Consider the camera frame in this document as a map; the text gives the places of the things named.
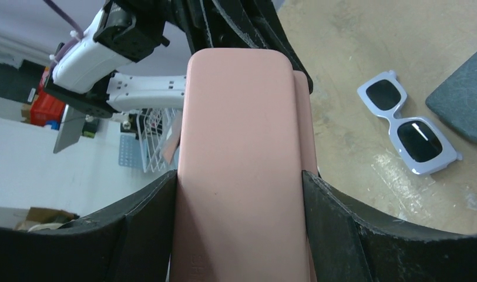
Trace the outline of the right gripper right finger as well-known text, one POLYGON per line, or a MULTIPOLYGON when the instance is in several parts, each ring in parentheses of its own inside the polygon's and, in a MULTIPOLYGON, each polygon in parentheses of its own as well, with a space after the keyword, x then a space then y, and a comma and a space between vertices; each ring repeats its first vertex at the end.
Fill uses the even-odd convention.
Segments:
POLYGON ((477 281, 477 234, 398 219, 303 171, 318 281, 477 281))

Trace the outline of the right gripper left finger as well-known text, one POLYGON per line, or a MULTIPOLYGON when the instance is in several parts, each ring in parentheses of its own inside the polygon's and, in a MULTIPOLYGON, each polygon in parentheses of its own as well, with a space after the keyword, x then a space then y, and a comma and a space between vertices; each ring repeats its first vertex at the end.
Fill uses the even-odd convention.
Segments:
POLYGON ((55 230, 0 227, 0 281, 165 281, 175 171, 55 230))

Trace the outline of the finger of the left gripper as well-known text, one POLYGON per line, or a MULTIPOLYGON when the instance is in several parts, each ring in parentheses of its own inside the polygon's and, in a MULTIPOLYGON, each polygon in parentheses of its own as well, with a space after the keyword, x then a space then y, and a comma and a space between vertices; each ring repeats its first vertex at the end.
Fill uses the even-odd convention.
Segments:
POLYGON ((206 48, 218 48, 216 35, 211 32, 213 1, 172 1, 174 22, 186 35, 191 53, 206 48))
POLYGON ((283 53, 294 70, 306 75, 309 92, 313 92, 313 80, 291 46, 272 1, 217 0, 213 4, 244 46, 283 53))

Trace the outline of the pink glasses case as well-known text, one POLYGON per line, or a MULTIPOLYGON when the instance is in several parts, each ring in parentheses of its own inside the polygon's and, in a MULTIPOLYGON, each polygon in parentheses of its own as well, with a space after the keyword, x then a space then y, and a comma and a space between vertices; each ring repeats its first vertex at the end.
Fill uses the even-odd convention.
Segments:
POLYGON ((311 281, 302 172, 316 172, 306 75, 280 52, 189 60, 170 281, 311 281))

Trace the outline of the white frame sunglasses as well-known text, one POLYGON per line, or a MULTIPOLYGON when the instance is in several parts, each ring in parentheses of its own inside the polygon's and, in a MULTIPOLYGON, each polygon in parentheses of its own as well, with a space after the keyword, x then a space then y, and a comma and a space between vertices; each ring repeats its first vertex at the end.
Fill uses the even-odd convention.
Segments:
POLYGON ((408 94, 398 82, 395 71, 374 76, 362 84, 357 93, 373 115, 388 122, 389 139, 412 173, 429 175, 463 159, 431 120, 423 116, 401 116, 408 94))

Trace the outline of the grey glasses case green lining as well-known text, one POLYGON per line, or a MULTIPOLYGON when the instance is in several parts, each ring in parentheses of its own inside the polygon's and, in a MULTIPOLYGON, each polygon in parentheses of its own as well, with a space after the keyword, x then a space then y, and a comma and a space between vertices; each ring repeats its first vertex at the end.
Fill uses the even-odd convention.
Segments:
POLYGON ((444 124, 477 144, 477 52, 445 79, 425 104, 444 124))

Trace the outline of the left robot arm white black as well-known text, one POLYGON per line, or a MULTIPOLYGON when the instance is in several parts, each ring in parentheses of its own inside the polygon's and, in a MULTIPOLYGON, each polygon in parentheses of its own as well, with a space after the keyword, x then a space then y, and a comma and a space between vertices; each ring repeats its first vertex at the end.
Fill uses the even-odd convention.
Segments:
POLYGON ((271 49, 294 70, 305 67, 289 43, 271 1, 106 1, 82 29, 53 1, 47 5, 72 26, 69 42, 49 57, 44 90, 96 118, 140 108, 182 104, 184 77, 136 77, 118 71, 168 46, 166 24, 186 35, 192 53, 206 48, 271 49))

